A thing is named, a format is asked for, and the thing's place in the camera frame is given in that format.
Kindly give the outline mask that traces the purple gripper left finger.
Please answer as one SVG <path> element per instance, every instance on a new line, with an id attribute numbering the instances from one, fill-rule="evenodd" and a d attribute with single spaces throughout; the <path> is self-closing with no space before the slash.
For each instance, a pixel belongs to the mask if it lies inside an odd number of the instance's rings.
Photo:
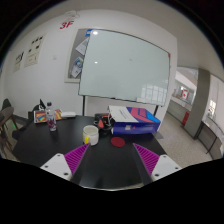
<path id="1" fill-rule="evenodd" d="M 87 143 L 66 154 L 57 153 L 43 164 L 41 169 L 70 181 L 89 146 Z"/>

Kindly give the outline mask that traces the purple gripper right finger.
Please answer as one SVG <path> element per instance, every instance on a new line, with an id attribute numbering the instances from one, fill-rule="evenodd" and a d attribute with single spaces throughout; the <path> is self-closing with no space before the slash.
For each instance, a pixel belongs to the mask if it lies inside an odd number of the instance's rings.
<path id="1" fill-rule="evenodd" d="M 157 181 L 174 172 L 181 170 L 181 167 L 168 155 L 158 155 L 136 143 L 134 143 L 133 146 L 140 156 L 144 168 L 153 181 Z"/>

